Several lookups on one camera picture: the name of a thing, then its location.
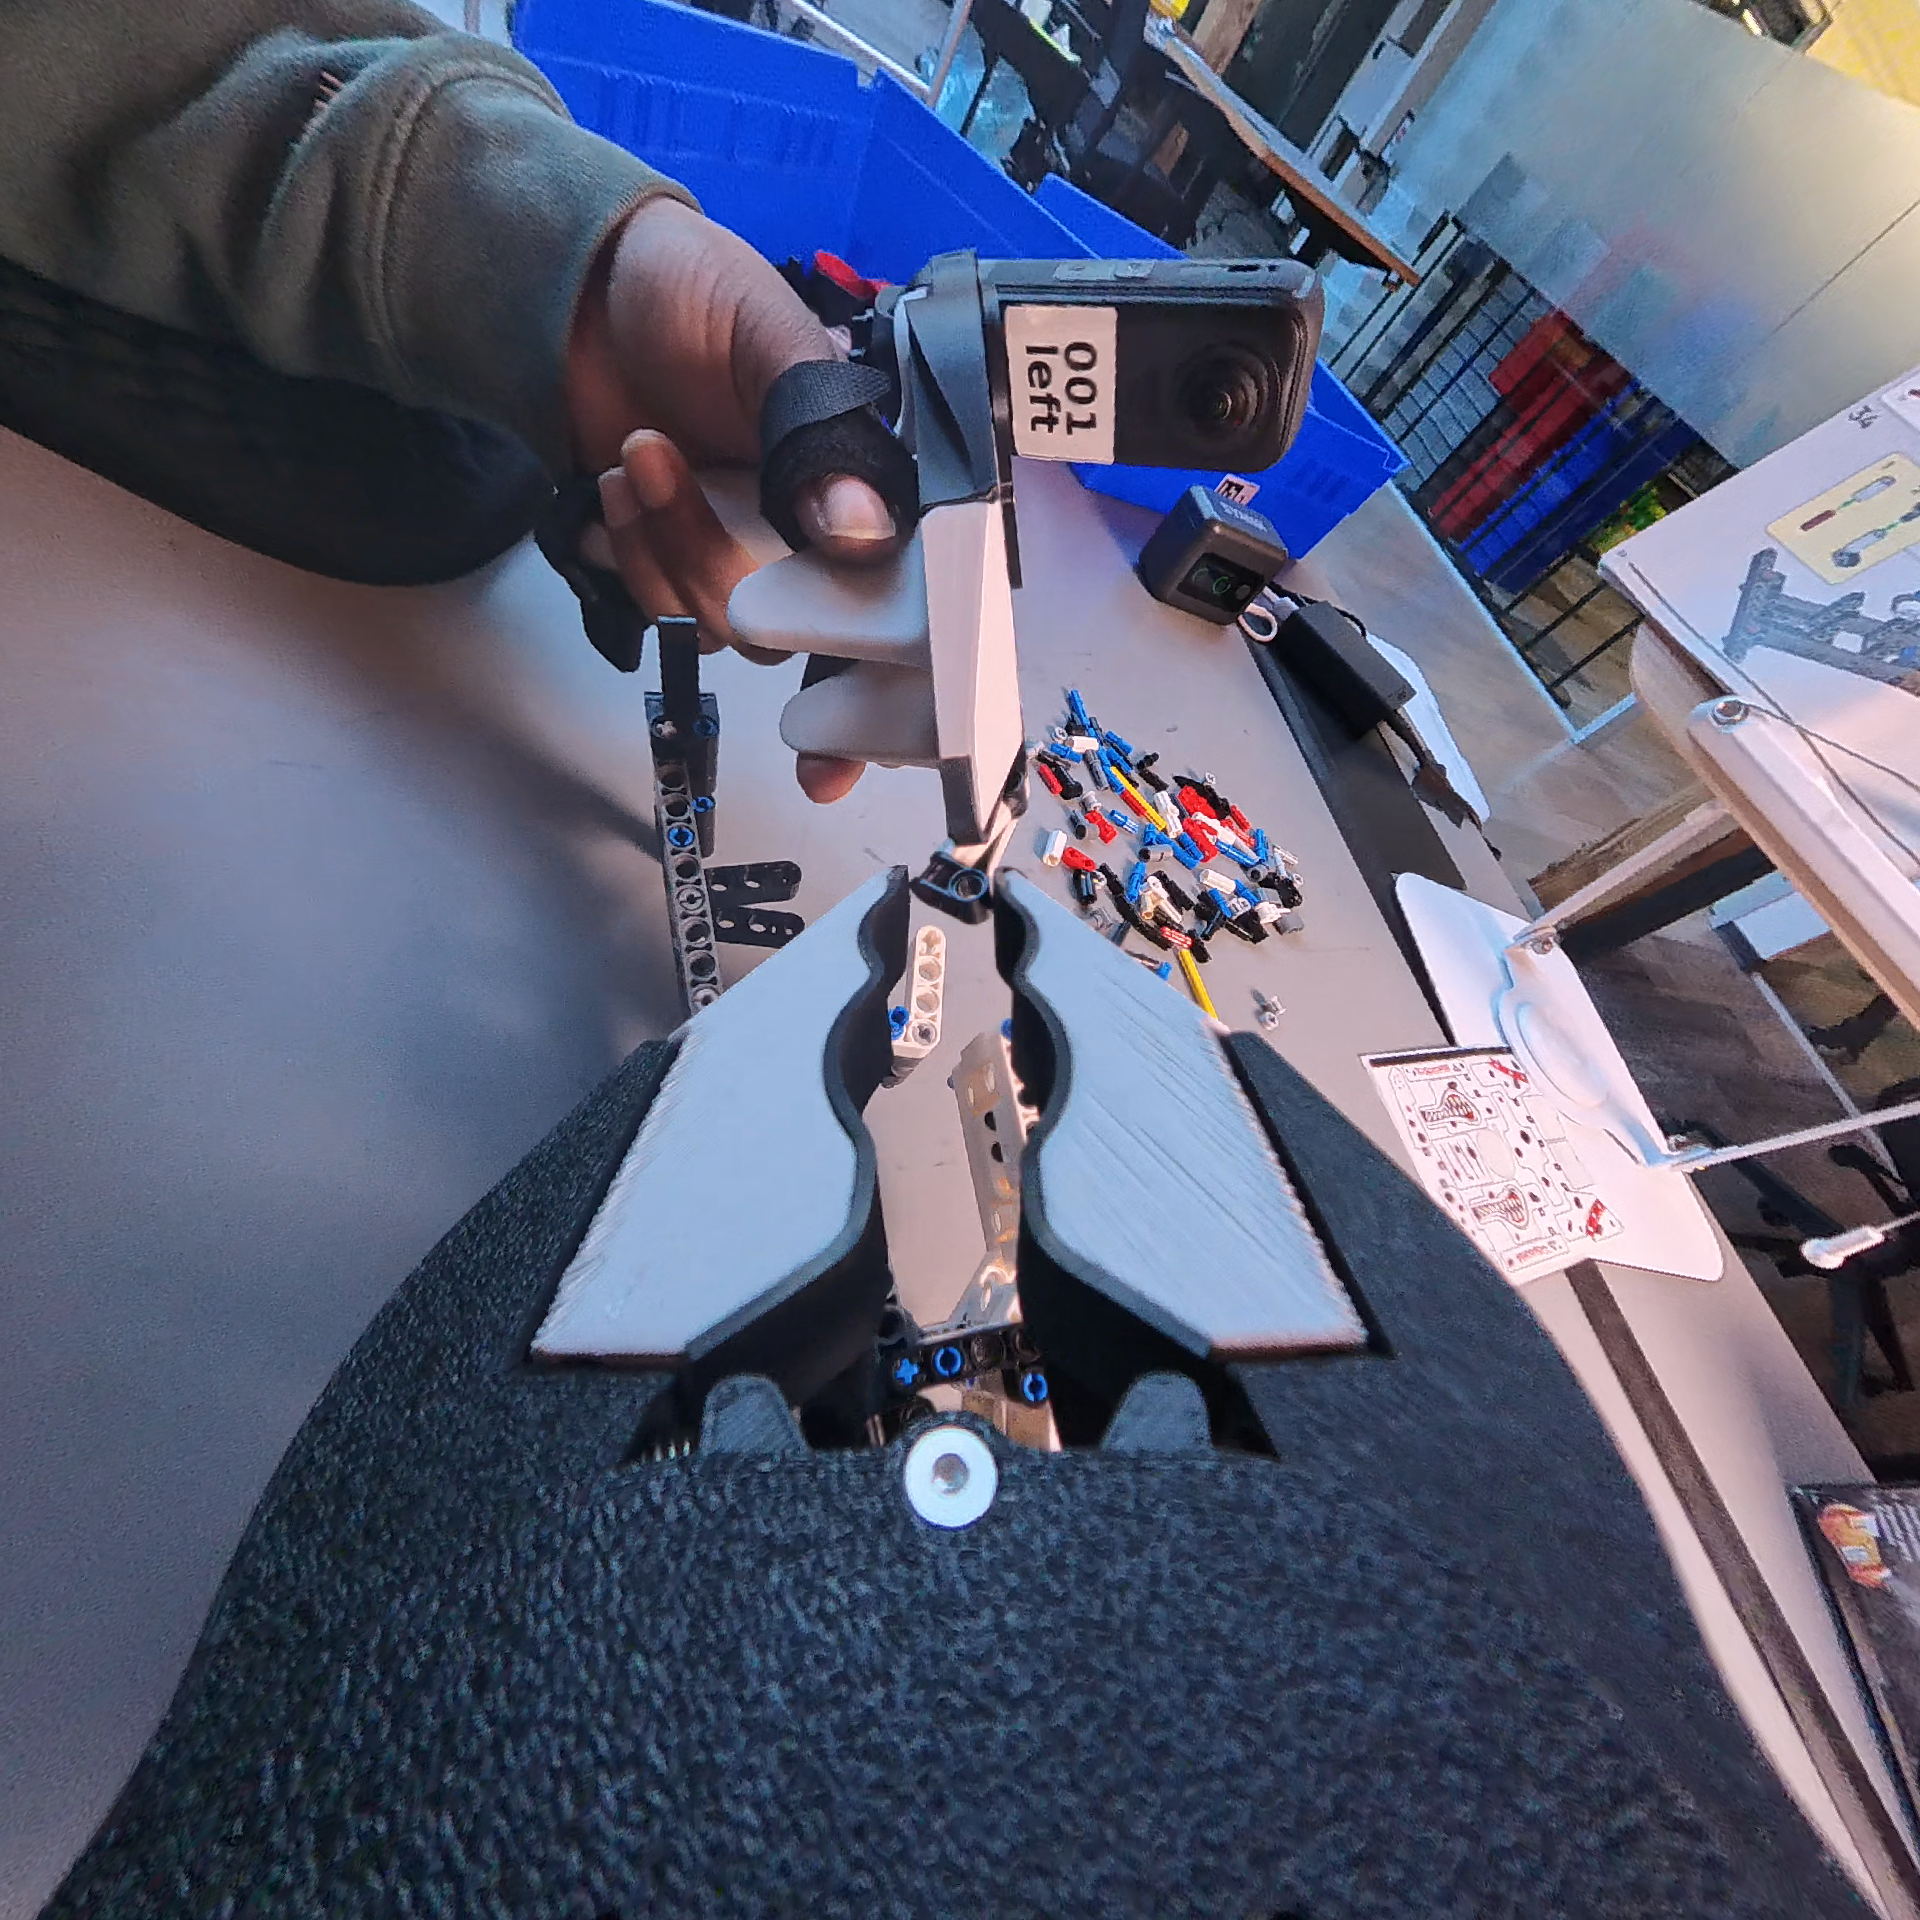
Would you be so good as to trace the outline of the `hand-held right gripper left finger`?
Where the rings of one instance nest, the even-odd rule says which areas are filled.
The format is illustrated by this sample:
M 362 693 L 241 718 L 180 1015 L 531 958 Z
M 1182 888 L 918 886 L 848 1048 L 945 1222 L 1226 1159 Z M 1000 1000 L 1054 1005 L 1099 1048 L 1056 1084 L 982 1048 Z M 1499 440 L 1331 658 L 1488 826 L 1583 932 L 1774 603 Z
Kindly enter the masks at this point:
M 903 967 L 892 869 L 678 1028 L 537 1364 L 662 1370 L 687 1426 L 722 1378 L 766 1375 L 816 1445 L 868 1440 L 892 1272 L 863 1108 Z

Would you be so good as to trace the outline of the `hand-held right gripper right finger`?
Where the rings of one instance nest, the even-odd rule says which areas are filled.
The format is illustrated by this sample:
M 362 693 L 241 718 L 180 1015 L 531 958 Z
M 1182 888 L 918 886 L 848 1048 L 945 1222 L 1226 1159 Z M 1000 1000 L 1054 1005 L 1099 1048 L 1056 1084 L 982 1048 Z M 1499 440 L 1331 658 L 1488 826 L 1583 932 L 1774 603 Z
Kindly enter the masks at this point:
M 1216 1024 L 1016 870 L 994 886 L 994 962 L 1038 1108 L 1017 1287 L 1061 1444 L 1099 1444 L 1146 1373 L 1196 1384 L 1205 1444 L 1206 1415 L 1239 1421 L 1231 1365 L 1362 1352 Z

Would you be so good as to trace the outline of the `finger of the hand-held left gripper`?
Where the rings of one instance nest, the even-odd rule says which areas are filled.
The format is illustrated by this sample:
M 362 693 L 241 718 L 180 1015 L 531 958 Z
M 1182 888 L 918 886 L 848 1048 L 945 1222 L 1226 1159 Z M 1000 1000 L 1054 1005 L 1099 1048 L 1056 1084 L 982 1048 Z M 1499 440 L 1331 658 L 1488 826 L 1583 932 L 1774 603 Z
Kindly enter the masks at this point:
M 1026 750 L 1003 507 L 924 507 L 919 549 L 945 829 L 955 848 L 982 851 L 1011 818 L 1003 795 Z

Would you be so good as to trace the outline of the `black building-brick model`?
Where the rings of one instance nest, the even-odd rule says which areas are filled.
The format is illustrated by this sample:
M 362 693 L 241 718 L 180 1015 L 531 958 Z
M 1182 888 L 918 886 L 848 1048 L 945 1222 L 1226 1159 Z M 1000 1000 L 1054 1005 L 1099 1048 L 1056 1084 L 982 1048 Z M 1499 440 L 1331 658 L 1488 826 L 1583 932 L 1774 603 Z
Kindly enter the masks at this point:
M 782 904 L 798 893 L 793 862 L 709 862 L 714 840 L 718 704 L 702 689 L 699 629 L 687 617 L 657 628 L 660 689 L 645 698 L 656 756 L 660 875 L 667 891 L 670 935 L 688 1014 L 722 997 L 718 945 L 789 952 L 804 932 Z M 908 935 L 903 981 L 886 1003 L 888 1048 L 877 1085 L 892 1088 L 933 1054 L 943 1031 L 945 927 L 927 921 Z M 1012 1335 L 977 1323 L 1012 1320 L 1012 1256 L 986 1251 L 962 1307 L 933 1329 L 919 1327 L 892 1287 L 876 1312 L 876 1333 L 861 1358 L 807 1397 L 789 1395 L 807 1439 L 822 1445 L 881 1445 L 933 1417 L 930 1392 L 943 1382 L 994 1388 L 994 1369 L 1012 1382 L 1037 1375 L 1038 1361 Z

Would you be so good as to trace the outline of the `person's left forearm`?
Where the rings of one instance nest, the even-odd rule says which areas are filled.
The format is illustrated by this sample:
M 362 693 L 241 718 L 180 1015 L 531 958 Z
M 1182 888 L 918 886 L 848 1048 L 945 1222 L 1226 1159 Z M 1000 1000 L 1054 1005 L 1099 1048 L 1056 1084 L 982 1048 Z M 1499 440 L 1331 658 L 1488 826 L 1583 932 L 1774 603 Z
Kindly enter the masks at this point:
M 125 313 L 568 446 L 588 270 L 675 185 L 415 5 L 3 5 L 3 253 Z

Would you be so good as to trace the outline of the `grey desk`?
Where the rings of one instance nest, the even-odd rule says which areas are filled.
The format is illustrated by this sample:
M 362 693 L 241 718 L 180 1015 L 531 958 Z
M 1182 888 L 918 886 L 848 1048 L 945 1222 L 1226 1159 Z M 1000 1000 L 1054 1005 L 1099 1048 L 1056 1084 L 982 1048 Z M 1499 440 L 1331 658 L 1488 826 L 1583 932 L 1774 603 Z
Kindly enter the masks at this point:
M 520 549 L 322 582 L 4 442 L 4 1914 L 1914 1912 L 1754 1282 L 1464 1290 L 1445 1031 L 1260 668 L 1021 477 L 1030 715 L 1305 869 L 1219 1009 L 1389 1352 L 1278 1454 L 635 1458 L 522 1364 L 678 1019 L 643 694 Z

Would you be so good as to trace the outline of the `person's left hand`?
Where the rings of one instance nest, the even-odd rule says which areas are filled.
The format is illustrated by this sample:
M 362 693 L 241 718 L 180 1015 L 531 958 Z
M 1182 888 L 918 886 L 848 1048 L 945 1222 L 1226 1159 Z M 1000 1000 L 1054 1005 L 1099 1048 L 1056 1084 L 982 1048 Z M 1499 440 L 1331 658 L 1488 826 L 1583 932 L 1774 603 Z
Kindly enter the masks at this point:
M 836 358 L 757 251 L 675 199 L 631 211 L 596 260 L 565 362 L 576 457 L 603 502 L 586 551 L 639 611 L 697 620 L 708 654 L 735 642 L 727 599 L 754 558 L 697 468 L 757 466 L 772 380 Z

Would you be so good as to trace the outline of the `pile of small building pieces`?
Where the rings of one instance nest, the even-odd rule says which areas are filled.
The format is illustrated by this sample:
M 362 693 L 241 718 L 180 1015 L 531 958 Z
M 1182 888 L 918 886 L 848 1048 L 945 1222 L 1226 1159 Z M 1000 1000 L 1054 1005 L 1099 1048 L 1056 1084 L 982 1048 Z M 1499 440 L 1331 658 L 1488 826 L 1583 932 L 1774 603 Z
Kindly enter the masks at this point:
M 1052 813 L 1034 853 L 1094 932 L 1183 989 L 1199 1014 L 1227 1019 L 1227 987 L 1206 970 L 1239 948 L 1304 930 L 1304 875 L 1205 775 L 1114 733 L 1079 689 L 1030 743 L 1029 770 Z

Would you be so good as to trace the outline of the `white sticker sheet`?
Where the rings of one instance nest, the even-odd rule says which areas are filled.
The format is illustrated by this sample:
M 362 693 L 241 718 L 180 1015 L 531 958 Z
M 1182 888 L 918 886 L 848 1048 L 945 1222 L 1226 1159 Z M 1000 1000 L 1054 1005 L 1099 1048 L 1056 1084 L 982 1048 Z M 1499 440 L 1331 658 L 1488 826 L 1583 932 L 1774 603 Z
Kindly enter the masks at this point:
M 1362 1060 L 1427 1198 L 1520 1285 L 1627 1225 L 1578 1159 L 1569 1123 L 1504 1048 Z

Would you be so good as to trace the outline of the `red and black toy parts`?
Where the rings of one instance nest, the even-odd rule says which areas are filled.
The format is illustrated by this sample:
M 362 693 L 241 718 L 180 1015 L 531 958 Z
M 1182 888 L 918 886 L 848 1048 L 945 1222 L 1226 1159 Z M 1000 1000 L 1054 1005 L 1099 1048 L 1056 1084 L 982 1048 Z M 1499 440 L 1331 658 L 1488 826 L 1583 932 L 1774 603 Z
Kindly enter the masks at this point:
M 816 248 L 793 253 L 780 277 L 793 288 L 804 305 L 829 330 L 853 330 L 857 317 L 873 312 L 883 282 L 863 277 L 845 260 Z

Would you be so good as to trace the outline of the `stack of coloured crates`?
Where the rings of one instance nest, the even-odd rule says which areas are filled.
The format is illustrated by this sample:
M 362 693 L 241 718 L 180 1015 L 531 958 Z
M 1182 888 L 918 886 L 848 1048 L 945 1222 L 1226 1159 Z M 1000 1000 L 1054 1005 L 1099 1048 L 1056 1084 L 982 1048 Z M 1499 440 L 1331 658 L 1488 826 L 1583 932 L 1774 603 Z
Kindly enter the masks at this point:
M 1515 599 L 1699 436 L 1560 308 L 1464 325 L 1394 408 L 1402 488 L 1460 572 Z

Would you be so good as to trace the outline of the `white book stand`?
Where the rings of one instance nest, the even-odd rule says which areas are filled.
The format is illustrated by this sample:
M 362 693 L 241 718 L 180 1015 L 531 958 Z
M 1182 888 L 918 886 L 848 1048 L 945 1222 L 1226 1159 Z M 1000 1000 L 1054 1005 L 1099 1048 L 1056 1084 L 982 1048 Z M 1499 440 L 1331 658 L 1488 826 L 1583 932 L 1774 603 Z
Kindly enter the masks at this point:
M 1694 707 L 1686 731 L 1721 795 L 1691 807 L 1674 829 L 1560 906 L 1520 922 L 1414 873 L 1399 875 L 1399 904 L 1455 1048 L 1512 1054 L 1568 1117 L 1578 1159 L 1624 1220 L 1627 1231 L 1585 1260 L 1714 1282 L 1723 1251 L 1691 1180 L 1705 1167 L 1754 1159 L 1757 1147 L 1669 1147 L 1572 967 L 1574 914 L 1699 851 L 1717 829 L 1738 826 L 1774 869 L 1796 873 L 1887 989 L 1914 992 L 1918 893 L 1914 853 L 1898 853 L 1893 831 L 1871 823 L 1866 803 L 1841 792 L 1841 775 L 1821 766 L 1823 739 L 1735 698 Z

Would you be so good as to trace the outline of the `open instruction booklet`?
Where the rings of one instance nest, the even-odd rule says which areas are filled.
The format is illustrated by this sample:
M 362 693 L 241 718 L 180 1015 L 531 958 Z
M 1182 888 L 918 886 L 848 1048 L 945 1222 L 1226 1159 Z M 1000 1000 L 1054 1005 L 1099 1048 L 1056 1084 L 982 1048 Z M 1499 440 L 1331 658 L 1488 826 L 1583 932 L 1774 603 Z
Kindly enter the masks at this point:
M 1602 563 L 1717 682 L 1907 766 L 1918 746 L 1918 370 Z

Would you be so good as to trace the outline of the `toy truck set box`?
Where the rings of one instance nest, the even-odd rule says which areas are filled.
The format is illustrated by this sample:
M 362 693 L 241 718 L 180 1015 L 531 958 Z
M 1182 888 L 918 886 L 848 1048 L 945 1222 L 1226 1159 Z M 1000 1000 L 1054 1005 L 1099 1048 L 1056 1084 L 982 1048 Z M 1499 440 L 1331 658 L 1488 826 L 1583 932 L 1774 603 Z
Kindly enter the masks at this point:
M 1801 1485 L 1788 1497 L 1918 1822 L 1918 1485 Z

